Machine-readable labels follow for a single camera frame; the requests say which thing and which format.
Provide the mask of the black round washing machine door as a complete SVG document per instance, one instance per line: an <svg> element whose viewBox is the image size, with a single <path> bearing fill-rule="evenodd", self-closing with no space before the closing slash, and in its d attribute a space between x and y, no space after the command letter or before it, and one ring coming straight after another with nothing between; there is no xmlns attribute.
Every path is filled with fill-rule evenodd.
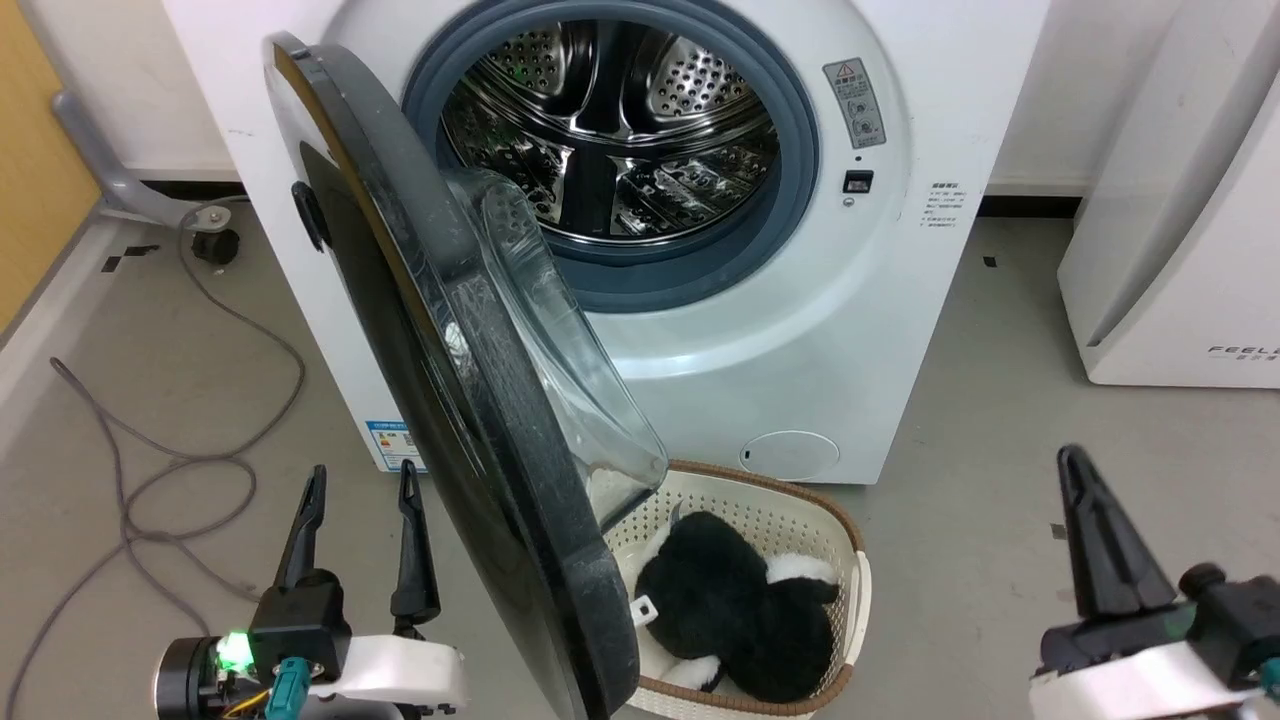
<svg viewBox="0 0 1280 720"><path fill-rule="evenodd" d="M559 720L611 720L640 653L605 533L662 486L663 443L513 181L439 168L351 50L262 51L300 219L506 630Z"/></svg>

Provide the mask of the shiny steel washer drum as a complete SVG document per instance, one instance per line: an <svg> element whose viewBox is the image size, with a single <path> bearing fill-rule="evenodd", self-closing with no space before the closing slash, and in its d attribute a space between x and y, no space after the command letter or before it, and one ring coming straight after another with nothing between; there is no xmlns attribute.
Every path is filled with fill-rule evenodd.
<svg viewBox="0 0 1280 720"><path fill-rule="evenodd" d="M622 20L503 40L454 86L440 127L463 165L508 177L545 231L586 247L677 243L730 220L780 152L727 59Z"/></svg>

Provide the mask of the white floor-standing appliance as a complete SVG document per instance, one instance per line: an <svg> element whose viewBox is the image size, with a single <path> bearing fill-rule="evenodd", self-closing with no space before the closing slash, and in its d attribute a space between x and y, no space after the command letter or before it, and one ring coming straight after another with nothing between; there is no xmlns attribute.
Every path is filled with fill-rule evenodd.
<svg viewBox="0 0 1280 720"><path fill-rule="evenodd" d="M1280 389L1280 0L1183 0L1057 279L1096 384Z"/></svg>

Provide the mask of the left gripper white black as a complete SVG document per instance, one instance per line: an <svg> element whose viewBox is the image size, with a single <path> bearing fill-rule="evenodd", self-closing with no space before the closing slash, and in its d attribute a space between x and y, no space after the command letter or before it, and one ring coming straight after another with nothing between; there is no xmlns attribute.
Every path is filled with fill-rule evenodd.
<svg viewBox="0 0 1280 720"><path fill-rule="evenodd" d="M297 587L315 569L317 532L326 509L326 468L315 465L294 514L275 573L279 589ZM393 632L356 635L337 679L298 657L256 666L248 632L173 641L155 671L157 720L430 720L453 716L468 702L463 656L428 642L419 626L436 619L442 602L417 468L399 466L402 516Z"/></svg>

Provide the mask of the black and white plush toy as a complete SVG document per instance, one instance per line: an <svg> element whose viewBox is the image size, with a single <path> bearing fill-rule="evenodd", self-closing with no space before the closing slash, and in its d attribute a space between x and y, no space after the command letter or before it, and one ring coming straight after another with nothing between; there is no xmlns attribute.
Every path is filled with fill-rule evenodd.
<svg viewBox="0 0 1280 720"><path fill-rule="evenodd" d="M684 512L650 539L635 583L646 625L675 659L669 685L788 705L814 696L835 652L836 570L801 553L764 557L713 512Z"/></svg>

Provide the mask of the round white filter cover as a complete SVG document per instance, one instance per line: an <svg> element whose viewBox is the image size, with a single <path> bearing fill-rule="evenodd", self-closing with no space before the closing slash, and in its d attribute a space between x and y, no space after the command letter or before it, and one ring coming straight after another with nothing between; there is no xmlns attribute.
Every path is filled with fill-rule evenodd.
<svg viewBox="0 0 1280 720"><path fill-rule="evenodd" d="M741 466L778 480L809 482L835 468L838 446L826 436L808 430L776 430L742 446Z"/></svg>

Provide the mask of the black caster wheel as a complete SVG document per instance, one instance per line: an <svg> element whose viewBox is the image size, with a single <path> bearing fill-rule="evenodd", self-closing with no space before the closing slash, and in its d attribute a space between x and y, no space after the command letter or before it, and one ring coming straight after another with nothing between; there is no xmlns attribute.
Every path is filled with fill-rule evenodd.
<svg viewBox="0 0 1280 720"><path fill-rule="evenodd" d="M211 266L227 266L232 264L239 254L241 237L230 229L198 231L192 234L192 255Z"/></svg>

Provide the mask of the blue white energy label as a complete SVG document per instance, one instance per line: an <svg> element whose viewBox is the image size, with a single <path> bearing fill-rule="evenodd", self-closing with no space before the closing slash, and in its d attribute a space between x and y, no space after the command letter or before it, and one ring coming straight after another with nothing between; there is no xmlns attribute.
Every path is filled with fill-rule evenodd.
<svg viewBox="0 0 1280 720"><path fill-rule="evenodd" d="M412 462L420 471L425 464L419 447L403 421L365 421L375 462L389 473L398 473L403 462Z"/></svg>

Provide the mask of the grey warning sticker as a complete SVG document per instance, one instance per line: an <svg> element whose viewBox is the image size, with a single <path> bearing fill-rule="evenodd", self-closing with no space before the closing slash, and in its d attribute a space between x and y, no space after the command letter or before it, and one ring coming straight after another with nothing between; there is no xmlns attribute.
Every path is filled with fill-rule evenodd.
<svg viewBox="0 0 1280 720"><path fill-rule="evenodd" d="M887 142L881 105L860 58L823 65L823 72L838 102L851 145L868 149Z"/></svg>

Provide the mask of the white front-load washing machine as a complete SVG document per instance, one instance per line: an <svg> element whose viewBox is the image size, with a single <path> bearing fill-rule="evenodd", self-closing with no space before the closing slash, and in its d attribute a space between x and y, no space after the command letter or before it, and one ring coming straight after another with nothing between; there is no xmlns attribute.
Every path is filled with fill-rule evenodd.
<svg viewBox="0 0 1280 720"><path fill-rule="evenodd" d="M339 44L402 95L475 0L163 0L239 179L364 433L402 421L337 270L305 236L262 44ZM1052 0L727 0L790 60L819 164L792 237L733 288L682 307L588 311L668 452L741 466L750 439L808 430L840 461L808 483L874 484L897 432ZM858 150L823 65L860 58L887 142ZM851 169L869 193L841 192Z"/></svg>

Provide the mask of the orange wooden panel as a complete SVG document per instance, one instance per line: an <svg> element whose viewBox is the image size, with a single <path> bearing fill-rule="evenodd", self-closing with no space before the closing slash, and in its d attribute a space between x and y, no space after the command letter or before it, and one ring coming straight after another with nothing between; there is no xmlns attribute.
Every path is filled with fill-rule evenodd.
<svg viewBox="0 0 1280 720"><path fill-rule="evenodd" d="M17 0L0 0L0 337L100 199L52 114L61 81Z"/></svg>

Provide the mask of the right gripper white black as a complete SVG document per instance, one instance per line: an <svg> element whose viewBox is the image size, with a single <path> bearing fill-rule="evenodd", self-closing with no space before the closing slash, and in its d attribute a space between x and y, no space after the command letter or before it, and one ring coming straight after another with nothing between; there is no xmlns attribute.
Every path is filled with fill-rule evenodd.
<svg viewBox="0 0 1280 720"><path fill-rule="evenodd" d="M1087 450L1057 470L1078 615L1112 620L1044 633L1033 720L1280 720L1280 580L1202 562L1176 602Z"/></svg>

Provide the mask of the grey chair base leg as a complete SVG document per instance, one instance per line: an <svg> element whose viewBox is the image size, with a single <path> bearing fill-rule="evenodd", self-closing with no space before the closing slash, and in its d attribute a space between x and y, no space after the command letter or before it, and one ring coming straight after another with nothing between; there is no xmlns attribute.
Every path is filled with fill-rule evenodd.
<svg viewBox="0 0 1280 720"><path fill-rule="evenodd" d="M87 106L73 92L54 94L51 110L97 182L108 215L196 232L216 233L229 228L232 213L228 208L218 204L202 208L146 186L120 161Z"/></svg>

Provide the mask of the white brown-rimmed laundry basket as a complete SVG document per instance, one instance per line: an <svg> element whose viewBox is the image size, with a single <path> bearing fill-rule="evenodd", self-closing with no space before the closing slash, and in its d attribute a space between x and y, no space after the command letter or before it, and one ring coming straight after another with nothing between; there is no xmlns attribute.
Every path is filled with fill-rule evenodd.
<svg viewBox="0 0 1280 720"><path fill-rule="evenodd" d="M731 682L713 693L662 680L676 662L645 630L637 632L639 688L627 707L664 720L810 720L833 703L852 678L870 623L873 584L865 543L852 519L827 497L768 477L704 462L673 460L660 488L605 530L605 542L628 591L648 541L672 510L710 511L767 557L801 553L829 564L838 598L827 610L835 630L829 666L814 694L792 703L754 700Z"/></svg>

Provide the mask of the grey rubber door gasket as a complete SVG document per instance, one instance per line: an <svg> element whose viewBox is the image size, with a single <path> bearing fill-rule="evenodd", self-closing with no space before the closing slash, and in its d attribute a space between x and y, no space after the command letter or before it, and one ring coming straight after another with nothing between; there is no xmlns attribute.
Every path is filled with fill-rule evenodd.
<svg viewBox="0 0 1280 720"><path fill-rule="evenodd" d="M410 124L442 167L483 169L463 165L442 131L454 86L489 49L521 29L585 19L657 27L727 59L764 104L780 152L764 186L737 215L677 243L577 246L535 218L567 286L586 310L634 314L682 307L742 283L796 231L817 184L820 143L792 63L727 0L475 0L434 33L411 65L401 95Z"/></svg>

